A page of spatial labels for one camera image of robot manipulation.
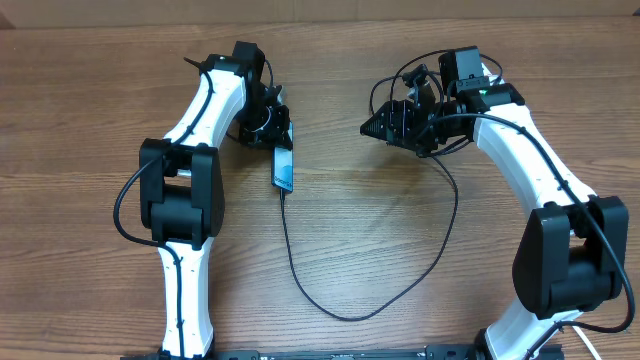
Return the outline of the Samsung Galaxy smartphone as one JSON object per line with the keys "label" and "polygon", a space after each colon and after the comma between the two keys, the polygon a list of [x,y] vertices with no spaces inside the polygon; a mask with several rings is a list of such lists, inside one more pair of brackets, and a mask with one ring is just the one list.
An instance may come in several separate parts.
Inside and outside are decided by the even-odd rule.
{"label": "Samsung Galaxy smartphone", "polygon": [[286,193],[294,191],[293,151],[275,147],[273,149],[271,183]]}

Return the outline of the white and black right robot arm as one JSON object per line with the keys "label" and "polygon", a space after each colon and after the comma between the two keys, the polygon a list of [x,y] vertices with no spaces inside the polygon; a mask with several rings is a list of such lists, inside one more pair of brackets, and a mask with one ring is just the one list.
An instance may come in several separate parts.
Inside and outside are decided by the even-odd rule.
{"label": "white and black right robot arm", "polygon": [[549,359],[547,342],[581,316],[624,296],[622,327],[636,314],[624,268],[629,214],[563,163],[537,129],[524,97],[499,63],[474,46],[444,49],[431,71],[423,57],[395,80],[408,89],[373,108],[364,135],[439,159],[475,144],[496,165],[527,223],[512,265],[515,299],[467,349],[471,359]]}

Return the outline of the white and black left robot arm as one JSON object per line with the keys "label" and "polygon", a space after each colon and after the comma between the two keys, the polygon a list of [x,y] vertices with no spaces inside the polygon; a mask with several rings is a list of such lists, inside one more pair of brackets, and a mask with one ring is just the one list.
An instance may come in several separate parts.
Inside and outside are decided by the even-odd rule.
{"label": "white and black left robot arm", "polygon": [[293,127],[281,87],[264,83],[255,43],[239,41],[229,56],[196,63],[200,85],[179,123],[139,151],[141,222],[162,260],[166,330],[157,359],[210,359],[209,260],[222,227],[225,198],[220,146],[232,122],[239,142],[273,153],[273,184],[293,185]]}

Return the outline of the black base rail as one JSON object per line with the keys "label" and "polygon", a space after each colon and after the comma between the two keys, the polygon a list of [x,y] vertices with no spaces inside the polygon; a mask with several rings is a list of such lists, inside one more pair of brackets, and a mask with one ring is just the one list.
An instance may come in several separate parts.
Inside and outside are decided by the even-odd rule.
{"label": "black base rail", "polygon": [[267,352],[257,350],[234,350],[210,352],[195,359],[214,360],[464,360],[488,359],[473,345],[428,345],[422,349],[378,349]]}

